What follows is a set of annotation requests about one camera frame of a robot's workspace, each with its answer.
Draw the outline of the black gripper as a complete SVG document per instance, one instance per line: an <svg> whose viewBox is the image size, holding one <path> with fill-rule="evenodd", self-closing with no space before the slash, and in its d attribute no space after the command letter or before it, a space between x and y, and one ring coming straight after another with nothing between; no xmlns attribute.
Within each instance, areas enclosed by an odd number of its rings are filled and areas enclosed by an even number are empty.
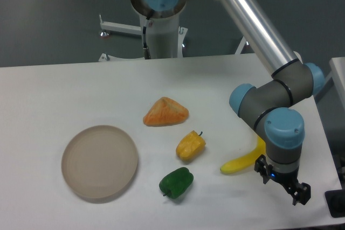
<svg viewBox="0 0 345 230"><path fill-rule="evenodd" d="M281 164L260 155L254 163L254 170L261 175L264 184L270 179L281 184L293 198L293 205L306 205L311 198L311 186L298 182L299 165L299 159L290 164Z"/></svg>

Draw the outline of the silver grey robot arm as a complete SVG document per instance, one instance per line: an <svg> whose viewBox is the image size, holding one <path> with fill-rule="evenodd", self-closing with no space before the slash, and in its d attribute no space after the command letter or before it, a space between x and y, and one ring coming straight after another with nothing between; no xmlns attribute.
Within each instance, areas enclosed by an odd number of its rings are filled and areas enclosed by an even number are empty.
<svg viewBox="0 0 345 230"><path fill-rule="evenodd" d="M145 59L178 56L177 19L188 0L131 0L140 15ZM271 74L272 81L256 88L238 86L230 95L233 111L261 137L266 152L258 155L254 169L264 182L280 184L293 203L306 204L311 188L298 181L302 143L305 138L302 116L292 106L318 93L325 83L315 64L302 63L276 31L255 0L217 0L249 41L255 54Z"/></svg>

